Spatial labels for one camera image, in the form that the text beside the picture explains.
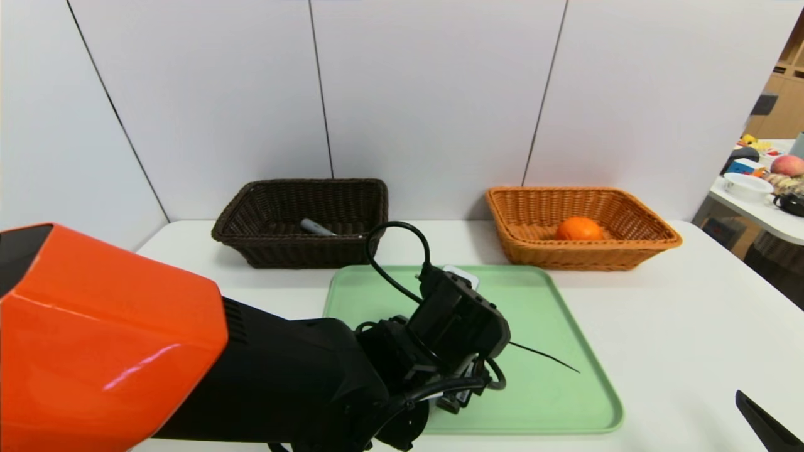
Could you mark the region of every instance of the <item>orange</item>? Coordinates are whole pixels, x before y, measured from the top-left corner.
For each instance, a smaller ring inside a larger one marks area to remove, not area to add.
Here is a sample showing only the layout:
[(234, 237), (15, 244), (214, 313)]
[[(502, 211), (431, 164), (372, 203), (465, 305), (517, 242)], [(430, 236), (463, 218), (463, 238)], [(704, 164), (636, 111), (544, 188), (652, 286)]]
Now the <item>orange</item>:
[(556, 240), (603, 240), (603, 229), (591, 218), (574, 216), (558, 225)]

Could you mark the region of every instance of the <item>orange robot arm cover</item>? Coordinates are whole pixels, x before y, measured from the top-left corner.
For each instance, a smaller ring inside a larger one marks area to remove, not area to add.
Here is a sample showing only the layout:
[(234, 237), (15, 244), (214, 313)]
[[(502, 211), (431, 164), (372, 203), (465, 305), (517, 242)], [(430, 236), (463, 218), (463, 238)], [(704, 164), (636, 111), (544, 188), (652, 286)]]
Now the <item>orange robot arm cover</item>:
[(122, 452), (226, 346), (213, 281), (56, 224), (0, 234), (0, 450)]

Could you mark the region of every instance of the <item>white wall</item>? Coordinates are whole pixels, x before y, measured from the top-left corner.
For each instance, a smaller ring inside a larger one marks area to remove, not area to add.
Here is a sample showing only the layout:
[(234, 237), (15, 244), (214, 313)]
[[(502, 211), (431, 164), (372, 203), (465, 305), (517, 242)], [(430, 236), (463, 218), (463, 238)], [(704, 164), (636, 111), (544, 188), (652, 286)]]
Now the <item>white wall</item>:
[(214, 219), (247, 182), (330, 177), (301, 0), (72, 0), (171, 220)]
[(570, 1), (525, 183), (620, 187), (691, 219), (802, 4)]
[(392, 218), (482, 218), (519, 185), (564, 0), (313, 0), (334, 175)]
[(0, 228), (55, 221), (133, 249), (166, 224), (64, 0), (2, 3)]

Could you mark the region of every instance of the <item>table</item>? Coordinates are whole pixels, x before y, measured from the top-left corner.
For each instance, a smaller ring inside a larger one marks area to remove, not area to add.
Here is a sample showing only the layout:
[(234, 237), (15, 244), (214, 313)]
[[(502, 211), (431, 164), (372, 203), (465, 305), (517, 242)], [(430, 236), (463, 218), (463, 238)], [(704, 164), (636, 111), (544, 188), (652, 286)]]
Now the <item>table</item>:
[(718, 176), (709, 197), (727, 208), (759, 224), (764, 230), (792, 244), (804, 245), (804, 217), (791, 215), (773, 205), (773, 196), (765, 197), (764, 202), (751, 202), (735, 198), (723, 189), (726, 179)]
[[(773, 147), (790, 151), (795, 140), (770, 140)], [(773, 197), (768, 196), (764, 203), (753, 203), (735, 198), (723, 189), (724, 180), (718, 176), (709, 189), (708, 198), (692, 221), (702, 224), (706, 218), (713, 216), (712, 202), (717, 202), (728, 209), (744, 216), (774, 236), (792, 244), (804, 245), (804, 218), (785, 213), (773, 205)]]
[[(428, 237), (434, 264), (507, 262), (491, 222), (411, 223)], [(209, 277), (224, 295), (274, 314), (321, 315), (334, 270), (251, 269), (236, 251), (210, 238), (212, 225), (168, 224), (139, 253)], [(697, 227), (671, 225), (684, 245), (632, 271), (549, 272), (625, 406), (619, 430), (593, 436), (423, 436), (414, 450), (761, 452), (734, 405), (737, 389), (804, 438), (804, 313)], [(377, 259), (420, 264), (420, 245), (413, 234), (391, 229)], [(267, 448), (148, 440), (135, 450)], [(375, 442), (377, 450), (392, 449)]]

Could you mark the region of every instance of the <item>peach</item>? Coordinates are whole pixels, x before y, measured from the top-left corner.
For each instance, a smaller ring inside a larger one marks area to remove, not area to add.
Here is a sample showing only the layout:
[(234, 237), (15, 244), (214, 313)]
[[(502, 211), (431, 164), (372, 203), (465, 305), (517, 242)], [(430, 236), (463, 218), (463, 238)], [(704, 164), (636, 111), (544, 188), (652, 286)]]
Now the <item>peach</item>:
[(770, 172), (790, 177), (804, 175), (804, 160), (795, 155), (782, 155), (773, 160)]

